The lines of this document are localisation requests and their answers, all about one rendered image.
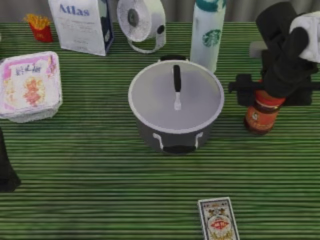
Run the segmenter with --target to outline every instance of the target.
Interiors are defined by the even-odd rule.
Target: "french fries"
[[[35,14],[27,14],[24,20],[30,23],[36,30],[43,30],[46,26],[50,25],[50,20],[47,17]]]

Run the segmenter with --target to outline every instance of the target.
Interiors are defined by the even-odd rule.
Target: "striped surface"
[[[274,130],[254,137],[242,125],[246,109],[226,94],[206,146],[163,156],[140,139],[127,91],[159,56],[189,55],[191,24],[169,24],[167,45],[152,55],[131,50],[115,30],[103,58],[35,42],[25,24],[0,24],[2,58],[58,53],[64,98],[53,119],[0,121],[22,180],[0,196],[0,239],[198,240],[197,200],[224,196],[242,240],[319,239],[320,95],[313,106],[282,109]],[[261,40],[255,25],[227,23],[222,38],[224,88],[238,73],[258,79],[260,60],[248,57],[250,42]]]

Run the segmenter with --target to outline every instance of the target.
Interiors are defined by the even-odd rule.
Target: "green bottle cap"
[[[195,0],[198,8],[206,12],[219,12],[227,5],[227,0]]]

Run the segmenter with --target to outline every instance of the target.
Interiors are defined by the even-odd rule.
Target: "red emblem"
[[[228,222],[219,219],[219,220],[215,221],[214,223],[212,223],[211,227],[213,227],[214,229],[222,230],[227,225],[229,225]]]

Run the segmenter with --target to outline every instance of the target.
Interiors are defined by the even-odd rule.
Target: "fries container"
[[[50,26],[46,26],[43,29],[36,29],[34,26],[32,26],[31,23],[29,23],[29,26],[36,40],[43,43],[52,43],[54,41],[52,38]]]
[[[52,118],[61,106],[59,57],[55,52],[5,59],[0,76],[0,118],[15,123]]]

